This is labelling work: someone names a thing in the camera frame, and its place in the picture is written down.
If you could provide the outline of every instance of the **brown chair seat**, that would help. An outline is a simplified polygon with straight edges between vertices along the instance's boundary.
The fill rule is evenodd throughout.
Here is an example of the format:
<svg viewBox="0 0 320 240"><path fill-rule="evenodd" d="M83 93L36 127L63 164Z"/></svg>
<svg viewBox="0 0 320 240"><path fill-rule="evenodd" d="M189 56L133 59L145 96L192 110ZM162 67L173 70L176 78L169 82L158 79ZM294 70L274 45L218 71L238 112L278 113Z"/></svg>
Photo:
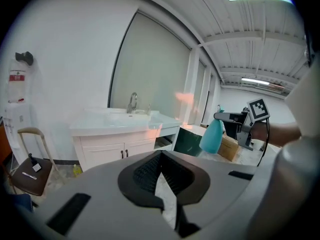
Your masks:
<svg viewBox="0 0 320 240"><path fill-rule="evenodd" d="M41 196L45 190L50 171L52 168L52 163L48 160L40 159L34 157L34 159L42 167L41 170L35 172L32 168L31 159L28 157L24 162L18 167L18 169L13 174L12 184L18 189L27 192L35 196ZM31 176L36 177L36 179L30 178L22 174L25 172Z"/></svg>

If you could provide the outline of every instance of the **chair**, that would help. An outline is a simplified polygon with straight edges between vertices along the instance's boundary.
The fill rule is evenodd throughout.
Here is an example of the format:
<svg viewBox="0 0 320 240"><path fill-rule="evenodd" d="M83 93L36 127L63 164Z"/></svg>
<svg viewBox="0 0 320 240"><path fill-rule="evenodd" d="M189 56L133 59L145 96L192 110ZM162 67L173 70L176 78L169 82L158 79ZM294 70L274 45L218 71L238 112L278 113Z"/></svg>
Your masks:
<svg viewBox="0 0 320 240"><path fill-rule="evenodd" d="M11 178L10 180L12 182L12 187L14 192L16 193L16 190L14 188L14 186L16 186L18 189L26 193L29 193L35 196L42 196L45 190L45 187L47 185L47 181L49 179L52 166L58 172L59 176L62 179L62 182L65 184L66 183L65 178L61 175L54 160L51 157L44 134L38 128L35 128L35 127L22 128L22 129L19 129L17 133L19 134L22 140L22 144L27 153L28 153L28 150L27 150L25 141L23 139L23 134L39 135L41 137L44 149L48 154L49 160L34 157L34 159L42 167L41 170L39 170L38 172L35 172L34 169L32 168L33 166L31 163L31 159L29 157L26 160L24 160L23 163L20 164L20 166L16 169L15 173L12 176L9 176ZM22 172L25 172L31 176L34 176L36 177L36 179L25 176L22 174Z"/></svg>

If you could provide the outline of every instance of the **faucet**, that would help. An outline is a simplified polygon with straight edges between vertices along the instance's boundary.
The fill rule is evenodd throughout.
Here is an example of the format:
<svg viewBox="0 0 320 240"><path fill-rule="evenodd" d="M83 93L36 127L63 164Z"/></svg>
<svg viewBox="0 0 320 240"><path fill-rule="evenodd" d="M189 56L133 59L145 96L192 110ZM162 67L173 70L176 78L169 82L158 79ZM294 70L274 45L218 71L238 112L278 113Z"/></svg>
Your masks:
<svg viewBox="0 0 320 240"><path fill-rule="evenodd" d="M134 103L134 106L132 106L132 98L134 97L134 100L135 100L135 103ZM138 95L136 92L133 92L131 94L131 97L130 97L130 102L129 102L129 105L128 105L128 108L126 109L126 112L128 114L131 114L132 111L135 111L136 108L137 108L137 102L138 102Z"/></svg>

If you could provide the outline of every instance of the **blue spray bottle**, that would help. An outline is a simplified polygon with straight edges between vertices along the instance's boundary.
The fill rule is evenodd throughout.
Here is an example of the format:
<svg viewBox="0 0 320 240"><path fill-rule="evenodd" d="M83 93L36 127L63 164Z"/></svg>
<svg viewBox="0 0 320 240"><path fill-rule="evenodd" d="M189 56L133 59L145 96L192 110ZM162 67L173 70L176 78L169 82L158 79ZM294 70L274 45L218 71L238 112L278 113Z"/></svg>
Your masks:
<svg viewBox="0 0 320 240"><path fill-rule="evenodd" d="M224 110L219 109L219 107L220 106L218 106L218 112L222 113ZM222 121L214 119L200 140L200 148L208 153L216 154L221 145L222 135Z"/></svg>

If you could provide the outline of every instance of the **cardboard box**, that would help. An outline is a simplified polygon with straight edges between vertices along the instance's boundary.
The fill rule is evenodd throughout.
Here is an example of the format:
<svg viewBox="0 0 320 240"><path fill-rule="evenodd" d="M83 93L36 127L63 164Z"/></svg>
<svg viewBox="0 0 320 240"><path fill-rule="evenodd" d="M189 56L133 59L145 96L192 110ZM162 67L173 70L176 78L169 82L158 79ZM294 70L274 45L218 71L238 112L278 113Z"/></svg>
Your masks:
<svg viewBox="0 0 320 240"><path fill-rule="evenodd" d="M218 154L232 162L236 157L239 149L240 146L238 145L238 141L227 135L223 135Z"/></svg>

